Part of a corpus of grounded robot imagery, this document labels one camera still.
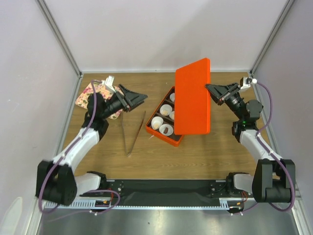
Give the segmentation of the orange box lid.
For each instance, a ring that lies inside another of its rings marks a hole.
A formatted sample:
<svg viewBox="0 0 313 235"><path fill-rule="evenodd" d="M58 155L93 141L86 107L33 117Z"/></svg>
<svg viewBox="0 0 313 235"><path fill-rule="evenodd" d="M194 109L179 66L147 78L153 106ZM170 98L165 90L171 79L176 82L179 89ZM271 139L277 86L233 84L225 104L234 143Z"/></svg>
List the orange box lid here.
<svg viewBox="0 0 313 235"><path fill-rule="evenodd" d="M210 132L211 101L205 85L211 82L210 59L203 58L175 72L176 135Z"/></svg>

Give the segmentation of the orange chocolate box base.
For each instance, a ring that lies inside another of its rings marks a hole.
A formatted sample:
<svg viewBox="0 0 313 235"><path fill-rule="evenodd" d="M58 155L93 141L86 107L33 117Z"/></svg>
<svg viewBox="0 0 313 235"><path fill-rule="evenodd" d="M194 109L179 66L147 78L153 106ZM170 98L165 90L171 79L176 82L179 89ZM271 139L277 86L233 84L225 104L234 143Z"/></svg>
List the orange chocolate box base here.
<svg viewBox="0 0 313 235"><path fill-rule="evenodd" d="M178 147L183 135L174 133L175 87L173 86L146 123L146 131L154 137Z"/></svg>

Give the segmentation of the steel serving tongs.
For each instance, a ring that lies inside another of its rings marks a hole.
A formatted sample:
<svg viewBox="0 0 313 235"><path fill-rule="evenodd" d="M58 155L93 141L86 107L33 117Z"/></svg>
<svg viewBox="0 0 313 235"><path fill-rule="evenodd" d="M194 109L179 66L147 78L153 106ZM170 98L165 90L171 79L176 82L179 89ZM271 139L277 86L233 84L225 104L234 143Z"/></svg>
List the steel serving tongs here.
<svg viewBox="0 0 313 235"><path fill-rule="evenodd" d="M125 119L124 119L125 112L122 112L120 115L120 123L121 123L121 131L122 131L122 139L123 139L123 147L125 155L129 158L133 152L134 146L136 144L137 138L140 134L140 131L143 127L144 119L146 117L146 111L140 116L139 122L130 129L130 133L127 133L129 130L129 126L126 127Z"/></svg>

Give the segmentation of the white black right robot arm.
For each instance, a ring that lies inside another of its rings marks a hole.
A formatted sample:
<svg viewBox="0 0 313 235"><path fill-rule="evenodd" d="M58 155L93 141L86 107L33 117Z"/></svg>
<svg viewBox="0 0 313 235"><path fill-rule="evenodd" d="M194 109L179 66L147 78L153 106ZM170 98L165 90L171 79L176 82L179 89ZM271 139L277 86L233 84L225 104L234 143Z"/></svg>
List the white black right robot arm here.
<svg viewBox="0 0 313 235"><path fill-rule="evenodd" d="M252 194L258 203L295 202L295 164L283 159L264 141L257 128L257 120L263 110L262 104L255 99L244 102L240 96L238 83L229 85L207 84L211 98L218 104L226 104L236 115L232 135L244 146L257 162L253 176L246 173L233 173L233 180L225 184L229 196L236 197L242 191Z"/></svg>

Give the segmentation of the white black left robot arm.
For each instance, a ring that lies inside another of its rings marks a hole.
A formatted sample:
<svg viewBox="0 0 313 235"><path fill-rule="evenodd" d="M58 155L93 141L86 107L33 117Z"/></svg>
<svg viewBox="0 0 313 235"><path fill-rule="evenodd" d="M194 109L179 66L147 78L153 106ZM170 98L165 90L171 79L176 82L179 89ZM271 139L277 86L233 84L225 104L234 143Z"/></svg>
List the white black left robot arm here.
<svg viewBox="0 0 313 235"><path fill-rule="evenodd" d="M76 196L93 192L97 196L108 190L106 176L89 171L83 176L74 173L86 154L104 137L109 123L108 117L117 111L130 112L148 97L119 85L110 99L105 100L100 93L88 97L84 123L74 140L52 160L43 160L37 167L36 197L41 204L44 200L57 205L69 206Z"/></svg>

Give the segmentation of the white paper cup two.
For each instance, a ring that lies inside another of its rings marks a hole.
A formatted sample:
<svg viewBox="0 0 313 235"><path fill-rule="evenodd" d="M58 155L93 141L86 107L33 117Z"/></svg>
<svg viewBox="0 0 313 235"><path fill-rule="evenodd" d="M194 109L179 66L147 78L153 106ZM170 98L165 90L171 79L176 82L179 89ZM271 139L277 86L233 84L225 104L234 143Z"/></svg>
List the white paper cup two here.
<svg viewBox="0 0 313 235"><path fill-rule="evenodd" d="M159 129L160 126L163 124L163 118L162 118L162 117L159 117L159 116L156 116L156 117L152 118L152 120L151 120L151 128L152 128L153 130L157 130L157 129L154 129L154 128L153 128L153 124L154 124L154 123L158 123L158 124L159 124L159 127L157 128L157 129Z"/></svg>

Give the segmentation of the white paper cup four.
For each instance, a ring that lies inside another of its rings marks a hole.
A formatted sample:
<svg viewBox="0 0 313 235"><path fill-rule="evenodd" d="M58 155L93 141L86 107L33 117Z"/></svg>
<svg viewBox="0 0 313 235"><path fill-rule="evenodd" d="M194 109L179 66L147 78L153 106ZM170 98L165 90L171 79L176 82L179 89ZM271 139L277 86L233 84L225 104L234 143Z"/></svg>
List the white paper cup four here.
<svg viewBox="0 0 313 235"><path fill-rule="evenodd" d="M169 104L164 104L164 105L161 106L160 111L159 111L159 113L160 113L161 115L163 115L163 113L162 113L163 110L167 110L167 111L168 111L168 115L167 115L167 116L169 116L173 109L172 109L172 106L171 106L171 105L169 105Z"/></svg>

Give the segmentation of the white paper cup six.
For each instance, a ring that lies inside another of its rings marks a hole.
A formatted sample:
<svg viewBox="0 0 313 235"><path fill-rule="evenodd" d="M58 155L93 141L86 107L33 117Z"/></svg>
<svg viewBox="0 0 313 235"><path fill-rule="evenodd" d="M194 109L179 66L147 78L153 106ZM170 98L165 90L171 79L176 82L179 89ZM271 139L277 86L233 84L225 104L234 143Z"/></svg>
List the white paper cup six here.
<svg viewBox="0 0 313 235"><path fill-rule="evenodd" d="M171 100L172 102L175 102L175 93L171 93L171 94L170 94L170 100Z"/></svg>

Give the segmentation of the white paper cup three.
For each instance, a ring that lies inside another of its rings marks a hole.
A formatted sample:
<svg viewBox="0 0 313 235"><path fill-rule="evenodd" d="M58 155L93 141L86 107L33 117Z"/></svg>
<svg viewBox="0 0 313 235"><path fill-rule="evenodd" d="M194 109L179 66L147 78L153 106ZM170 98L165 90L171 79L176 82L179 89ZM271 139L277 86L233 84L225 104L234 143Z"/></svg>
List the white paper cup three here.
<svg viewBox="0 0 313 235"><path fill-rule="evenodd" d="M174 120L175 119L175 111L172 111L169 115L170 119L171 120Z"/></svg>

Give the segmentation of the white paper cup one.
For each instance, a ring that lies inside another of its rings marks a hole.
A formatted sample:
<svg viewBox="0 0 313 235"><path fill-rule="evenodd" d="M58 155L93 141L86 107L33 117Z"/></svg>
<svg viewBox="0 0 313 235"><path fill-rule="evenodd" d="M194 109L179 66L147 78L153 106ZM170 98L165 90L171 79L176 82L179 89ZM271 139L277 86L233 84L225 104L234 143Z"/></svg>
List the white paper cup one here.
<svg viewBox="0 0 313 235"><path fill-rule="evenodd" d="M174 133L174 129L169 124L163 124L159 127L159 132L168 137Z"/></svg>

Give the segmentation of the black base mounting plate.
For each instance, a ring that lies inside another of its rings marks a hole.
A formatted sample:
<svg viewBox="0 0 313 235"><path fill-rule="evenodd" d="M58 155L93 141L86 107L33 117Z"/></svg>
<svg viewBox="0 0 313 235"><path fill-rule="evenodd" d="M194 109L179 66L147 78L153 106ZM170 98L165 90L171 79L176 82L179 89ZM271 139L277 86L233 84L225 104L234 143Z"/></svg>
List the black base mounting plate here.
<svg viewBox="0 0 313 235"><path fill-rule="evenodd" d="M206 198L224 198L227 200L246 200L251 193L236 189L230 180L107 180L101 189L111 189L126 200L165 200L183 201Z"/></svg>

